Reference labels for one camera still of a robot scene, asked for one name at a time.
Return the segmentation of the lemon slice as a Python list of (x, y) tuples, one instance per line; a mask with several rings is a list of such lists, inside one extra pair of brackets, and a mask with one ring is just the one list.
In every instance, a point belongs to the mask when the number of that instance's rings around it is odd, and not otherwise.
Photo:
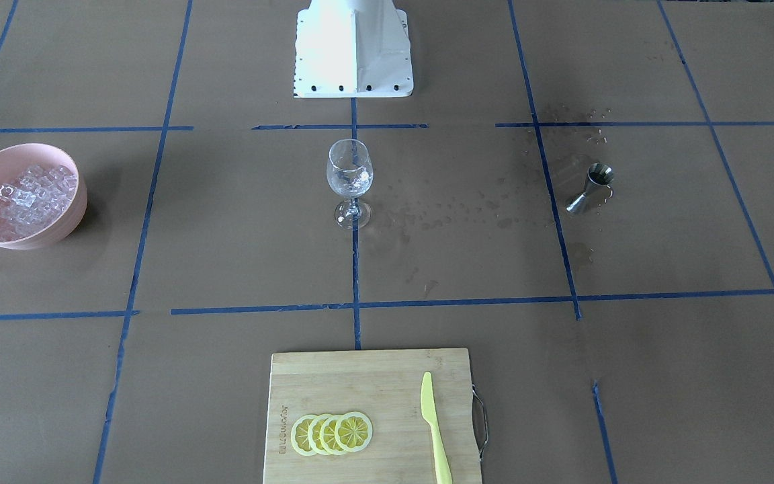
[(323, 425), (325, 424), (325, 421), (327, 419), (330, 419), (332, 417), (332, 414), (330, 413), (323, 413), (316, 415), (314, 419), (311, 420), (310, 425), (307, 429), (307, 439), (310, 444), (310, 448), (315, 454), (325, 454), (325, 456), (328, 456), (328, 454), (331, 454), (326, 448), (325, 444), (323, 444), (323, 439), (320, 437), (320, 429), (323, 428)]
[(336, 433), (337, 428), (341, 427), (341, 423), (344, 419), (346, 419), (345, 414), (329, 414), (329, 416), (322, 421), (322, 425), (320, 425), (320, 447), (322, 447), (322, 449), (325, 450), (328, 454), (341, 456), (342, 454), (348, 453), (348, 450), (342, 447)]
[(304, 414), (293, 423), (292, 448), (301, 456), (317, 454), (309, 438), (309, 429), (316, 417), (314, 414)]
[(334, 438), (346, 452), (359, 452), (368, 447), (374, 435), (370, 418), (362, 411), (348, 411), (341, 415), (335, 426)]

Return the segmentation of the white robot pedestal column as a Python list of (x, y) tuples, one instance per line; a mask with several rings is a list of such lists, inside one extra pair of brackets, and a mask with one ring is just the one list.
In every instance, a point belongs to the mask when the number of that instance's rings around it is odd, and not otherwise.
[(296, 21), (295, 98), (390, 98), (415, 89), (406, 12), (392, 1), (312, 1)]

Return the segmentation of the steel double jigger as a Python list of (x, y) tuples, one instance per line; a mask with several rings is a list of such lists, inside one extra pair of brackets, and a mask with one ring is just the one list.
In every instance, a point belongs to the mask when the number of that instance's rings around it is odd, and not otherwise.
[(580, 214), (589, 202), (606, 203), (613, 196), (611, 185), (614, 177), (614, 169), (610, 165), (593, 163), (587, 169), (583, 190), (569, 200), (566, 211), (569, 214)]

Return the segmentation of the clear wine glass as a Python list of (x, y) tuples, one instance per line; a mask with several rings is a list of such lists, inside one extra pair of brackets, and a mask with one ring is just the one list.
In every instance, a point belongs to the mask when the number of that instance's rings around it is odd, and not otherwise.
[(329, 186), (342, 202), (334, 220), (342, 229), (361, 229), (371, 218), (370, 205), (363, 201), (374, 181), (374, 166), (368, 147), (360, 140), (338, 140), (329, 149), (326, 165)]

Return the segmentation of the yellow plastic knife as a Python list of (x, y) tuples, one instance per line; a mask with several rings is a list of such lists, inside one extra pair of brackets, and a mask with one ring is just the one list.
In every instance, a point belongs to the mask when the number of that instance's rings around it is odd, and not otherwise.
[(422, 419), (424, 419), (430, 429), (435, 481), (436, 483), (454, 483), (445, 447), (443, 447), (438, 413), (434, 401), (433, 379), (430, 372), (424, 372), (421, 377), (420, 406)]

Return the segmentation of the pink bowl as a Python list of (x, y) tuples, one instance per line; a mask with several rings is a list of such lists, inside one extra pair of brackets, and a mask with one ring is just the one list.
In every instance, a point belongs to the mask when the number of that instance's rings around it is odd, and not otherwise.
[(74, 160), (58, 147), (42, 143), (27, 143), (3, 149), (0, 151), (0, 185), (8, 183), (25, 169), (36, 164), (43, 167), (64, 165), (75, 172), (78, 177), (75, 199), (65, 209), (64, 214), (56, 218), (46, 229), (28, 238), (0, 242), (0, 247), (11, 250), (34, 250), (52, 245), (73, 232), (83, 218), (88, 203), (88, 190)]

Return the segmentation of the bamboo cutting board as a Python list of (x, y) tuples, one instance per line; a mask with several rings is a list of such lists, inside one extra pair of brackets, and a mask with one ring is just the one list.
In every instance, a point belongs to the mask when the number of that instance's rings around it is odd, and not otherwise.
[[(424, 374), (455, 483), (482, 482), (474, 427), (469, 352), (465, 348), (286, 352), (271, 356), (265, 483), (433, 483), (430, 427), (421, 414)], [(303, 456), (293, 425), (307, 414), (360, 411), (374, 437), (359, 452)]]

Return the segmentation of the pile of clear ice cubes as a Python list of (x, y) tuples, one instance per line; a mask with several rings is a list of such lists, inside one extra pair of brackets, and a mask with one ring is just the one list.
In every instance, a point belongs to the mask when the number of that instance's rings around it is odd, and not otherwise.
[(31, 165), (0, 185), (0, 242), (28, 238), (50, 226), (76, 197), (78, 177), (64, 165)]

